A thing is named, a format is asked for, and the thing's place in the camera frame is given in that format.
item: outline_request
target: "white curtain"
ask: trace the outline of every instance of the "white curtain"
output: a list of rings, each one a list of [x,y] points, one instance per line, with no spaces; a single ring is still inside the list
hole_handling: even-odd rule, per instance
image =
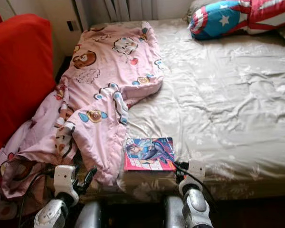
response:
[[[76,0],[76,4],[82,24],[157,19],[157,0]]]

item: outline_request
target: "pink blanket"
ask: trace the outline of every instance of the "pink blanket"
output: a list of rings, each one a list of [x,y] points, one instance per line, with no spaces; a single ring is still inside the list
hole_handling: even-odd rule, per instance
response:
[[[0,219],[17,216],[21,196],[47,163],[72,164],[77,152],[87,170],[97,166],[100,183],[112,185],[128,108],[160,89],[161,63],[146,22],[142,28],[109,25],[83,32],[56,90],[0,150]],[[40,178],[24,214],[44,204],[44,190]]]

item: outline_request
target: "black cable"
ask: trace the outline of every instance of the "black cable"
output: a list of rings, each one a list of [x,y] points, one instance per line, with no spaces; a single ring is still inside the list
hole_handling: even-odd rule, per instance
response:
[[[21,208],[20,208],[20,214],[19,214],[19,221],[18,221],[18,228],[21,228],[21,219],[22,219],[22,213],[23,213],[23,206],[24,206],[24,203],[25,203],[25,200],[26,200],[26,197],[28,196],[28,193],[30,192],[33,184],[35,183],[35,181],[37,180],[37,178],[41,175],[45,175],[45,173],[43,172],[40,172],[38,173],[33,179],[32,181],[30,182],[29,186],[28,186],[28,189],[26,190],[24,196],[23,196],[23,199],[22,199],[22,203],[21,203]]]
[[[189,173],[188,171],[182,169],[182,168],[181,168],[180,166],[178,166],[175,162],[172,161],[172,163],[173,163],[173,165],[175,166],[176,169],[178,169],[179,171],[181,171],[181,172],[187,174],[188,176],[190,176],[190,177],[191,177],[192,179],[194,179],[197,183],[199,183],[199,184],[203,187],[203,189],[206,190],[207,194],[210,196],[210,200],[212,201],[212,204],[213,204],[213,206],[214,206],[215,211],[218,211],[218,207],[217,207],[217,205],[216,205],[216,203],[215,203],[215,200],[214,200],[214,198],[213,198],[213,196],[212,196],[210,190],[207,188],[207,186],[206,186],[203,182],[201,182],[199,179],[197,179],[196,177],[194,177],[191,173]]]

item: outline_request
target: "mattress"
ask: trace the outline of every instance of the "mattress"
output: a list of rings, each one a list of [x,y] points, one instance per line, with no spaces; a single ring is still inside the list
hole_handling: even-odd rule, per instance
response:
[[[216,199],[285,195],[285,40],[267,33],[199,42],[182,19],[149,23],[165,80],[130,109],[127,137],[172,137],[176,160],[204,162],[204,183]],[[173,173],[121,168],[117,184],[93,183],[82,200],[105,192],[157,200],[177,191]]]

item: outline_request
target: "bed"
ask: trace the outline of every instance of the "bed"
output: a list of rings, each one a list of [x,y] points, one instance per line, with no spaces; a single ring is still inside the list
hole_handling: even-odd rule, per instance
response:
[[[149,23],[165,80],[157,94],[130,109],[127,137],[171,136],[177,160],[206,164],[205,184],[216,199],[285,195],[285,40],[267,33],[199,42],[182,19]],[[121,168],[117,184],[93,183],[82,201],[120,192],[154,201],[177,191],[172,173]]]

